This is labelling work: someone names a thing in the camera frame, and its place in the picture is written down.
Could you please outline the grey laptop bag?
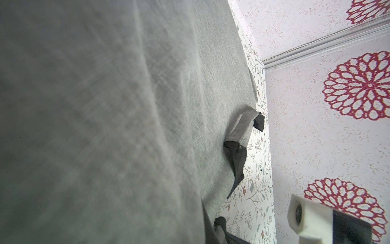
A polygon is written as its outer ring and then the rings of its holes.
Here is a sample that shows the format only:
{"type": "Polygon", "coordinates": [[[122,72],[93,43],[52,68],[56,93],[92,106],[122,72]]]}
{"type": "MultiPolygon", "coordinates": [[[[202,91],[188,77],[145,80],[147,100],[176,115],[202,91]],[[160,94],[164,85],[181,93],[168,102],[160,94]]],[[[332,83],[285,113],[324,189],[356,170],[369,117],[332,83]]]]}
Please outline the grey laptop bag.
{"type": "Polygon", "coordinates": [[[1,243],[226,243],[255,106],[228,1],[1,1],[1,243]]]}

